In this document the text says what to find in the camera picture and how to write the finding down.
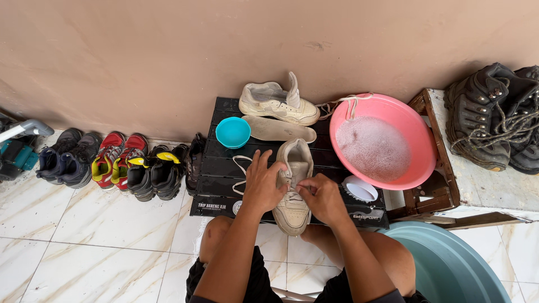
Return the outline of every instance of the black shorts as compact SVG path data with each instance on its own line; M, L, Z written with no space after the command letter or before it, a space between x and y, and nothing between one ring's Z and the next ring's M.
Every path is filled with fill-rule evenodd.
M204 273L204 264L200 262L200 259L197 258L196 262L193 264L189 270L189 276L187 277L186 286L187 286L187 296L185 297L185 303L189 303L191 296L197 288L198 282L200 281L202 274ZM249 281L247 283L247 291L245 292L244 303L282 303L282 300L279 296L273 292L270 287L270 275L264 267L264 258L260 253L260 248L258 246L254 247L253 251L253 260L251 262L251 273L249 275ZM390 299L384 296L382 298L371 301L372 303L385 303L385 302L394 302L394 300L383 300ZM415 303L415 302L428 302L421 301L423 296L417 292L411 298L404 298L406 303ZM326 286L321 294L316 298L315 303L330 303L330 302L339 302L339 303L353 303L352 294L350 293L350 286L348 285L348 278L346 276L346 270L343 270L337 277L333 277L327 281Z

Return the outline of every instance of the person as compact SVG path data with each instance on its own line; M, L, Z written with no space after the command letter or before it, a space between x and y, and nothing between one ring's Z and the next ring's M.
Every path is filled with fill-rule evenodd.
M199 258L186 281L186 303L282 302L270 287L262 254L254 245L262 215L288 190L288 185L275 187L278 171L287 167L278 161L268 168L271 154L271 150L262 155L260 150L255 152L235 219L219 216L208 222ZM386 235L359 232L335 182L317 174L299 182L296 191L312 214L327 224L309 224L301 238L316 245L342 269L326 283L315 302L428 302L416 292L412 254Z

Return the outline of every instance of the white marble tile floor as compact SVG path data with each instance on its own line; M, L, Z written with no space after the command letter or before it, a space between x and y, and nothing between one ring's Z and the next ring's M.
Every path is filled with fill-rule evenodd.
M385 193L389 208L401 205L402 193ZM34 171L0 183L0 302L184 302L211 219L190 217L191 202L184 190L144 203L93 182L73 190ZM514 303L539 303L539 223L453 233L486 260ZM261 224L256 244L274 287L319 292L340 273L318 248L275 225Z

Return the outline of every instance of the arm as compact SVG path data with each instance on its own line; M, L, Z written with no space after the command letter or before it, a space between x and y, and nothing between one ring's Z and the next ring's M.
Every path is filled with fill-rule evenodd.
M243 301L260 219L279 204L288 190L287 185L275 187L279 169L287 170L287 167L278 161L268 169L267 160L271 154L271 150L262 156L259 150L254 153L253 163L246 173L241 208L208 263L194 295L219 303Z
M314 196L306 188L311 188ZM376 260L350 219L337 183L317 174L298 183L296 191L303 197L313 215L326 223L337 238L354 303L380 298L395 286Z

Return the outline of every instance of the white sneaker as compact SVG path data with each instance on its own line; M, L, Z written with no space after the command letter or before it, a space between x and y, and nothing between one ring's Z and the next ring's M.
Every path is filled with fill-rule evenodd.
M239 109L251 116L272 116L279 120L302 125L313 125L320 117L320 110L300 98L298 80L289 72L290 91L283 91L276 82L249 83L243 88Z
M313 158L305 140L297 138L285 142L277 152L277 161L288 167L277 174L277 188L290 184L281 202L272 210L277 226L289 236L299 236L310 220L310 210L305 200L295 191L298 182L313 176Z

